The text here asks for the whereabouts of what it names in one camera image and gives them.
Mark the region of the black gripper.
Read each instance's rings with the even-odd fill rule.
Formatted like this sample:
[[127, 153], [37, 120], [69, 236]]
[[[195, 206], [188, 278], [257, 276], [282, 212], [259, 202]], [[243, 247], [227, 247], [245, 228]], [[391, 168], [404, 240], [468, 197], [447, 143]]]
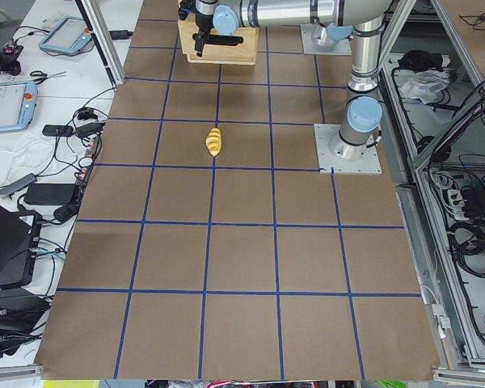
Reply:
[[178, 16], [184, 21], [189, 15], [195, 15], [195, 23], [199, 32], [194, 33], [194, 50], [198, 57], [203, 56], [209, 32], [213, 29], [213, 14], [218, 6], [218, 0], [181, 0], [179, 2]]

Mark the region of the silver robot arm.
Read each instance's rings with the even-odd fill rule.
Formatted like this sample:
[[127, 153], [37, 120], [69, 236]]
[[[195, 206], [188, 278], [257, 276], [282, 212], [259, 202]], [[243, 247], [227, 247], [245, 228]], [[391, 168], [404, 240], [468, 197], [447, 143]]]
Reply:
[[337, 26], [335, 23], [321, 24], [316, 23], [311, 33], [311, 39], [317, 48], [333, 48], [340, 41], [350, 37], [353, 26]]
[[236, 46], [242, 27], [300, 26], [310, 24], [321, 32], [321, 41], [352, 37], [352, 72], [349, 99], [339, 131], [329, 150], [339, 160], [354, 162], [377, 145], [370, 141], [382, 119], [382, 107], [373, 97], [377, 77], [399, 29], [407, 20], [413, 1], [181, 1], [178, 17], [195, 18], [191, 35], [194, 52], [201, 56], [206, 45]]

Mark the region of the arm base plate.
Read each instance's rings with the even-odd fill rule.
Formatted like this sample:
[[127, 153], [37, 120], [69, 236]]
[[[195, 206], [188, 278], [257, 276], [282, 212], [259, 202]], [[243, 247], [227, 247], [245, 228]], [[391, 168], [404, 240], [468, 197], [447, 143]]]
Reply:
[[336, 26], [334, 23], [301, 25], [302, 50], [309, 55], [350, 56], [349, 37], [352, 26]]
[[321, 174], [380, 175], [381, 164], [371, 133], [364, 145], [349, 145], [340, 138], [339, 124], [315, 124], [318, 170]]

